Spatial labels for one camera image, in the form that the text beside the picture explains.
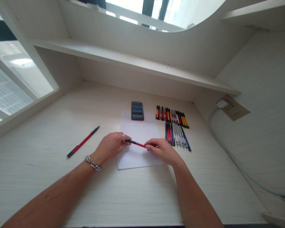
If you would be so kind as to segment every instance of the white plug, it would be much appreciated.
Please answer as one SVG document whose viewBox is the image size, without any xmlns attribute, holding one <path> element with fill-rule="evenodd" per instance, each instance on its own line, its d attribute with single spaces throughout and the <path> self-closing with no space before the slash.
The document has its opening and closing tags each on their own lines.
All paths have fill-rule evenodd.
<svg viewBox="0 0 285 228">
<path fill-rule="evenodd" d="M 226 102 L 226 101 L 224 101 L 224 100 L 220 100 L 219 102 L 217 102 L 217 107 L 219 107 L 219 108 L 224 108 L 224 107 L 226 107 L 227 106 L 227 104 L 228 104 L 228 102 Z"/>
</svg>

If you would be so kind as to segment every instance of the blue pen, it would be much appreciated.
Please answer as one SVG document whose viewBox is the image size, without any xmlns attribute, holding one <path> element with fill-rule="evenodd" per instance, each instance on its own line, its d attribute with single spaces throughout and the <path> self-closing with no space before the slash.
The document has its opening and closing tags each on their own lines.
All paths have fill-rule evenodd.
<svg viewBox="0 0 285 228">
<path fill-rule="evenodd" d="M 173 133 L 173 124 L 171 124 L 171 130 L 172 130 L 173 146 L 175 146 L 175 139 L 174 139 L 174 133 Z"/>
<path fill-rule="evenodd" d="M 184 136 L 184 138 L 185 138 L 185 140 L 186 140 L 186 142 L 187 142 L 187 144 L 188 144 L 188 150 L 189 150 L 189 151 L 192 151 L 191 148 L 190 148 L 190 145 L 189 145 L 189 143 L 188 143 L 186 134 L 185 134 L 184 131 L 183 131 L 183 128 L 182 128 L 182 127 L 180 127 L 180 128 L 181 128 L 181 130 L 182 130 L 182 132 L 183 132 L 183 136 Z"/>
</svg>

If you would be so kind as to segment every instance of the hand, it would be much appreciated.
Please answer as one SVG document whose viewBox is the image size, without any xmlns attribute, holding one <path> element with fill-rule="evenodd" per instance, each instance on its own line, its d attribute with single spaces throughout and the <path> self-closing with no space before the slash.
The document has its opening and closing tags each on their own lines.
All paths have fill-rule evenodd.
<svg viewBox="0 0 285 228">
<path fill-rule="evenodd" d="M 168 165 L 174 166 L 184 162 L 165 139 L 150 139 L 145 143 L 145 146 L 148 151 L 153 152 L 162 162 Z"/>
<path fill-rule="evenodd" d="M 124 140 L 132 139 L 124 135 Z M 123 141 L 122 132 L 109 133 L 99 143 L 94 153 L 90 155 L 91 161 L 97 165 L 102 166 L 109 160 L 115 158 L 126 146 L 131 145 L 127 141 Z"/>
</svg>

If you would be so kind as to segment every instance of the electrical socket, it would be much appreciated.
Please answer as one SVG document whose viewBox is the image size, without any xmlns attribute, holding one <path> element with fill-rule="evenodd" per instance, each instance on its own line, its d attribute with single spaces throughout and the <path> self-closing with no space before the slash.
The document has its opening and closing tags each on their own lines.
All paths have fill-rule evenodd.
<svg viewBox="0 0 285 228">
<path fill-rule="evenodd" d="M 225 95 L 222 99 L 226 102 L 228 102 L 227 106 L 222 108 L 222 110 L 234 121 L 237 120 L 248 113 L 250 111 L 246 109 L 244 106 L 239 104 L 237 101 L 235 101 L 232 97 L 229 95 Z"/>
</svg>

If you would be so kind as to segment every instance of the sheet of paper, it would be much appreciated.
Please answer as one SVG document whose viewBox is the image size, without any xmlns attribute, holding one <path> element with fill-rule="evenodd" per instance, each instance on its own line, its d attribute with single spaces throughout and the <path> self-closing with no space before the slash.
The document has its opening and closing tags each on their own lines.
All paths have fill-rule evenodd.
<svg viewBox="0 0 285 228">
<path fill-rule="evenodd" d="M 144 113 L 144 121 L 131 120 L 131 112 L 123 111 L 120 131 L 132 138 L 133 141 L 145 144 L 151 138 L 160 138 L 154 113 Z M 162 162 L 145 148 L 130 145 L 117 156 L 117 168 L 137 168 L 159 165 Z"/>
</svg>

